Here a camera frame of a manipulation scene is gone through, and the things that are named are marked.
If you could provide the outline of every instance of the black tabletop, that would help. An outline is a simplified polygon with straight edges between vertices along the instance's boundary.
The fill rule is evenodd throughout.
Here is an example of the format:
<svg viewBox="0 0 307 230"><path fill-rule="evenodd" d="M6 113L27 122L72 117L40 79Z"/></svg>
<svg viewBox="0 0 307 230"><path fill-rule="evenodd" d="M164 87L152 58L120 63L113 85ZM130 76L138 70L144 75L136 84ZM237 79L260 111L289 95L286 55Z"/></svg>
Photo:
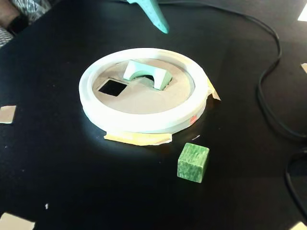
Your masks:
<svg viewBox="0 0 307 230"><path fill-rule="evenodd" d="M300 64L307 62L307 23L297 21L305 1L208 2L275 27L283 59L263 85L265 96L286 124L306 131ZM303 145L274 132L256 101L258 77L277 54L273 39L212 9L162 11L167 35L137 5L66 0L0 49L0 106L17 105L14 123L0 125L0 214L35 221L36 230L285 230L303 220L283 181L289 156ZM82 110L84 70L135 47L190 57L222 99L209 98L199 121L169 144L104 140ZM210 148L201 184L177 178L186 142Z"/></svg>

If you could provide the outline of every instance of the person's arm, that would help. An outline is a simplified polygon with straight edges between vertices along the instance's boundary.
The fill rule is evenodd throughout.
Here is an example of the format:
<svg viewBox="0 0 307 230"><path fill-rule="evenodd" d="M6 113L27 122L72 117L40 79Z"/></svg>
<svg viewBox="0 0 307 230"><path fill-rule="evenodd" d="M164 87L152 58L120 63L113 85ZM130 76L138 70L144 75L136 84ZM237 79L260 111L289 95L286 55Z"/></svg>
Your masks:
<svg viewBox="0 0 307 230"><path fill-rule="evenodd" d="M7 29L10 23L19 15L19 11L9 0L0 0L0 25L3 28Z"/></svg>

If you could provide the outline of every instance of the white ring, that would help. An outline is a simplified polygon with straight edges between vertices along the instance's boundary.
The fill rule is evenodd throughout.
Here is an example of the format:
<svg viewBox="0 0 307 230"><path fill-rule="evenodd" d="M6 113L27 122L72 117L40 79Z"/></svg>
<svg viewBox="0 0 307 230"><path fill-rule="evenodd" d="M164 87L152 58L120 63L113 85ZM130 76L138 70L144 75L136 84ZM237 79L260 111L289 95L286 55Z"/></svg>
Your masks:
<svg viewBox="0 0 307 230"><path fill-rule="evenodd" d="M195 84L191 96L175 108L154 114L129 114L101 103L92 89L96 78L116 63L139 58L159 59L184 69ZM79 83L80 100L85 114L91 122L107 132L176 133L190 126L191 118L196 116L198 119L202 114L208 90L207 75L196 62L179 53L156 48L127 49L107 55L87 68Z"/></svg>

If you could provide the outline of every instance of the paper scrap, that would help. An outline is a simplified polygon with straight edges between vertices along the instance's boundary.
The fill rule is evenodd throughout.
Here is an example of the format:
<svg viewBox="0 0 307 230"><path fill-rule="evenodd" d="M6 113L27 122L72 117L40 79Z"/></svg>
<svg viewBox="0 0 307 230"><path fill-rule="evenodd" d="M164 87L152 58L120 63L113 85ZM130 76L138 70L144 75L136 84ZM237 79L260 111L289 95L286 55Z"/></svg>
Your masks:
<svg viewBox="0 0 307 230"><path fill-rule="evenodd" d="M307 4L303 8L303 11L301 12L297 20L302 22L307 22Z"/></svg>
<svg viewBox="0 0 307 230"><path fill-rule="evenodd" d="M194 137L192 140L196 140L197 138L199 138L200 135L197 135L196 137Z"/></svg>
<svg viewBox="0 0 307 230"><path fill-rule="evenodd" d="M302 222L299 222L290 230L307 230L307 227Z"/></svg>
<svg viewBox="0 0 307 230"><path fill-rule="evenodd" d="M212 97L216 100L221 100L221 98L219 97L219 95L217 94L215 88L213 87L211 81L209 80L209 78L207 78L207 82L208 82L208 86L209 86L209 91L208 91L208 96L210 94L212 94Z"/></svg>
<svg viewBox="0 0 307 230"><path fill-rule="evenodd" d="M0 219L0 230L33 230L35 222L4 213Z"/></svg>
<svg viewBox="0 0 307 230"><path fill-rule="evenodd" d="M117 132L107 133L104 138L106 140L114 140L132 145L161 145L172 141L172 134L148 134L148 133L130 133Z"/></svg>
<svg viewBox="0 0 307 230"><path fill-rule="evenodd" d="M11 124L14 119L16 106L8 105L0 108L0 123Z"/></svg>
<svg viewBox="0 0 307 230"><path fill-rule="evenodd" d="M302 64L301 67L303 68L305 73L307 73L307 63Z"/></svg>

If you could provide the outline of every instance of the green cube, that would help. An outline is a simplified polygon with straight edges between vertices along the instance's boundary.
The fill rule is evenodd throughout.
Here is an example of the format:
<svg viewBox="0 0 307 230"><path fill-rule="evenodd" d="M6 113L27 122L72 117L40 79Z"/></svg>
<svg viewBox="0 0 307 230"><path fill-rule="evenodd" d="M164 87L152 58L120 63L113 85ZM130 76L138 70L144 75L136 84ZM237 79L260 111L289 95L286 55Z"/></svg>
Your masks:
<svg viewBox="0 0 307 230"><path fill-rule="evenodd" d="M186 143L178 159L177 176L201 183L207 168L209 149Z"/></svg>

